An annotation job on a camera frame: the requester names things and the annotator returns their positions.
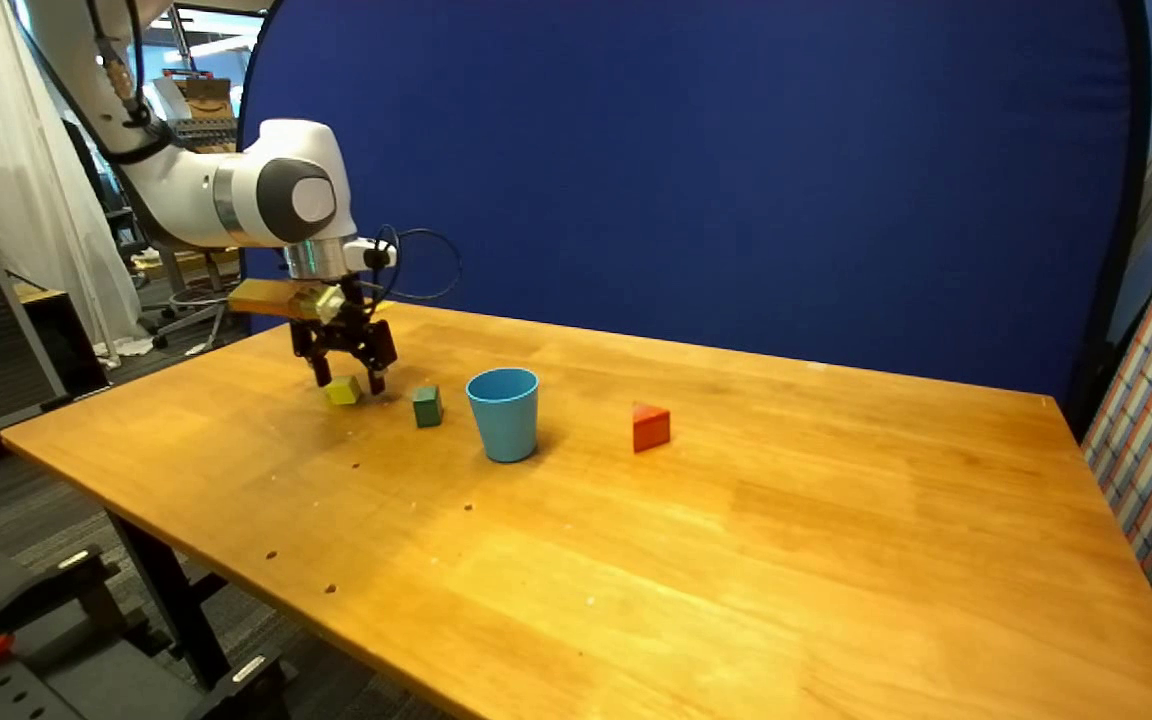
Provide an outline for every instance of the blue backdrop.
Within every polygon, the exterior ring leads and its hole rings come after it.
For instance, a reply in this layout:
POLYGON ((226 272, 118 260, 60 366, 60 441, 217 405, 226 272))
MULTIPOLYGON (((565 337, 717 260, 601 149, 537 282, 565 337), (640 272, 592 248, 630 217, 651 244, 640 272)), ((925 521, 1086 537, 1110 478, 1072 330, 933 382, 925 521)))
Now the blue backdrop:
POLYGON ((444 304, 1066 396, 1125 35, 1117 0, 285 0, 246 135, 328 120, 359 222, 464 248, 444 304))

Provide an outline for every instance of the small cube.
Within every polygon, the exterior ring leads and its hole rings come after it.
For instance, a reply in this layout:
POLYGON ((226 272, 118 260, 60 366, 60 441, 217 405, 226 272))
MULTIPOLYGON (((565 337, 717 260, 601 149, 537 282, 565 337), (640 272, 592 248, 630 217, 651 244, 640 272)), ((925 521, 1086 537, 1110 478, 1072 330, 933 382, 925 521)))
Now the small cube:
POLYGON ((416 429, 442 429, 444 423, 442 386, 438 382, 411 386, 411 411, 416 411, 416 429))
POLYGON ((335 408, 351 408, 351 405, 359 405, 359 382, 356 381, 333 381, 333 382, 323 382, 323 396, 328 396, 328 405, 335 405, 335 408))
POLYGON ((668 408, 636 408, 633 411, 633 453, 649 453, 668 444, 668 408))

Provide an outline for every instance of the wooden table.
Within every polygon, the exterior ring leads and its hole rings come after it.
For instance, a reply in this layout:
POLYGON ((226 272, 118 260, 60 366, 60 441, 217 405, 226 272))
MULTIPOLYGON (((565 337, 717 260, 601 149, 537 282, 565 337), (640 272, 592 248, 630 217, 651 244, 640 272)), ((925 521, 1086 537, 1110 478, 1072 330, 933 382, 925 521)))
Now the wooden table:
POLYGON ((364 408, 267 330, 5 441, 480 716, 1152 720, 1152 586, 1053 401, 383 314, 399 362, 364 408), (530 463, 477 444, 462 386, 492 362, 539 373, 530 463), (676 441, 633 454, 640 401, 676 441))

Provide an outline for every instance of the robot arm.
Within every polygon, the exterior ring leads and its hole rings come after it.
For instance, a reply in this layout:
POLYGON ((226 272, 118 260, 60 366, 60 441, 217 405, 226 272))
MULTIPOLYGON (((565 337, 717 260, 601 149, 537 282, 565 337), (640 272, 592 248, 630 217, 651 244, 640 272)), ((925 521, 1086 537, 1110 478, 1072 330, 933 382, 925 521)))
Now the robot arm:
POLYGON ((40 66, 83 120, 105 159, 124 177, 141 217, 194 248, 285 248, 295 278, 323 278, 319 320, 293 323, 293 348, 319 382, 323 350, 367 362, 372 392, 396 361, 380 272, 393 248, 356 241, 347 170, 328 123, 264 120, 249 151, 188 151, 160 123, 128 73, 124 48, 167 0, 12 0, 40 66))

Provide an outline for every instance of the teal cup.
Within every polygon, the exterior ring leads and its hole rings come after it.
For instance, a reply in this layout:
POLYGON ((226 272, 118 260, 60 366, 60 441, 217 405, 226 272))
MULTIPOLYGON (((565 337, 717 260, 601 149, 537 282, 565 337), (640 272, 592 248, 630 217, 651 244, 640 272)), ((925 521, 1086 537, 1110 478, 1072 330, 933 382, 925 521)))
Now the teal cup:
POLYGON ((492 463, 515 463, 537 453, 537 392, 539 381, 530 366, 492 366, 464 382, 492 463))

